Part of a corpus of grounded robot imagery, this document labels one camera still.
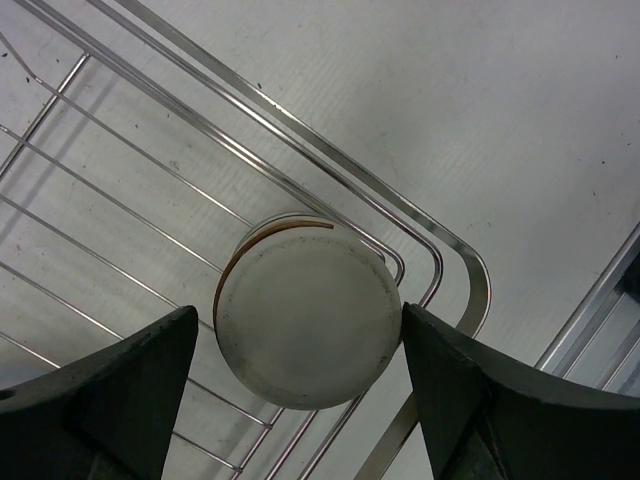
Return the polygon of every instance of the wire rack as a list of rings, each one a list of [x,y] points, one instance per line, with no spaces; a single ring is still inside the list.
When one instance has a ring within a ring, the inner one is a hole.
[[[215,283],[254,224],[301,209],[336,219],[383,255],[403,299],[421,305],[443,284],[445,260],[457,259],[468,278],[458,328],[477,333],[489,280],[461,239],[139,2],[59,3],[15,0],[15,29],[0,33],[31,99],[14,99],[20,111],[8,105],[0,120],[3,358],[59,368],[194,304],[201,334],[165,475],[201,478],[184,458],[204,456],[219,467],[206,478],[244,478],[255,464],[254,477],[271,480],[320,412],[300,419],[265,405],[217,350]],[[42,60],[42,35],[64,58]],[[25,128],[25,105],[41,99]],[[362,399],[335,413],[299,479]],[[273,435],[281,424],[284,439]],[[270,436],[281,439],[278,453],[259,460]]]

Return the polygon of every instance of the white lid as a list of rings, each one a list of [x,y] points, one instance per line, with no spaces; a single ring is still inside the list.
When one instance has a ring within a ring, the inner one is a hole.
[[[256,395],[289,408],[328,408],[364,392],[391,360],[398,290],[352,232],[278,231],[240,249],[229,268],[214,306],[218,344]]]

